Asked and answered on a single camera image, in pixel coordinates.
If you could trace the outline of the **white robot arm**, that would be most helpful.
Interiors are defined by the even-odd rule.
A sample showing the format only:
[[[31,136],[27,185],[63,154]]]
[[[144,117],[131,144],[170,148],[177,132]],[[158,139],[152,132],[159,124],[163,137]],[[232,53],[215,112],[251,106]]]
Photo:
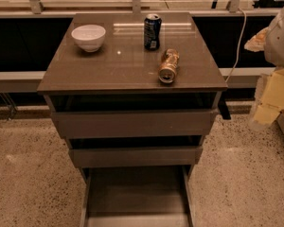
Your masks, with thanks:
[[[275,66],[271,75],[261,75],[257,81],[249,126],[259,131],[270,127],[284,110],[284,7],[244,48],[263,51],[265,60]]]

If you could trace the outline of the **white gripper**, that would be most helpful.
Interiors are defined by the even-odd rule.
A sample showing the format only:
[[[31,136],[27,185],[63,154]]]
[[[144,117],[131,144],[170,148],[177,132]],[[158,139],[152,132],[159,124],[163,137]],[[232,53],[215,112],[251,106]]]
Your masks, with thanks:
[[[264,50],[268,28],[264,27],[244,45],[252,52]],[[284,110],[284,68],[271,75],[262,75],[257,81],[253,120],[259,125],[270,126]]]

